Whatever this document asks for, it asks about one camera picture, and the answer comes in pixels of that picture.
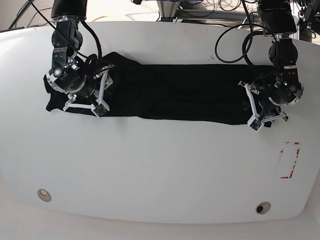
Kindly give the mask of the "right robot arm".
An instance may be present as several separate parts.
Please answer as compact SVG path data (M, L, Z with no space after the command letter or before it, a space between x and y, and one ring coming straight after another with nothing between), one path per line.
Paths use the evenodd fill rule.
M53 45L51 68L43 77L50 94L46 109L84 111L98 118L110 111L104 96L113 84L109 70L114 64L103 59L98 36L86 23L87 1L55 0L51 11ZM93 36L97 53L86 56L80 52L83 36L79 24Z

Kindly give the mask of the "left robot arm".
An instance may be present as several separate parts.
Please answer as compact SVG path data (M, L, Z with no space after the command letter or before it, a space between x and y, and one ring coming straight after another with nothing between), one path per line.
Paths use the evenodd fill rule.
M260 31L255 31L246 1L242 6L247 18L250 33L243 40L241 58L256 74L251 83L240 81L239 86L245 89L251 108L251 116L242 116L239 120L232 115L216 115L216 123L241 125L247 124L251 129L259 131L262 127L270 127L278 119L287 121L288 115L282 111L283 106L294 105L303 96L304 86L299 81L297 60L298 50L293 43L292 34L296 33L296 25L292 16L291 5L287 0L256 1ZM248 57L249 49L255 36L271 36L272 44L268 51L273 69L262 73Z

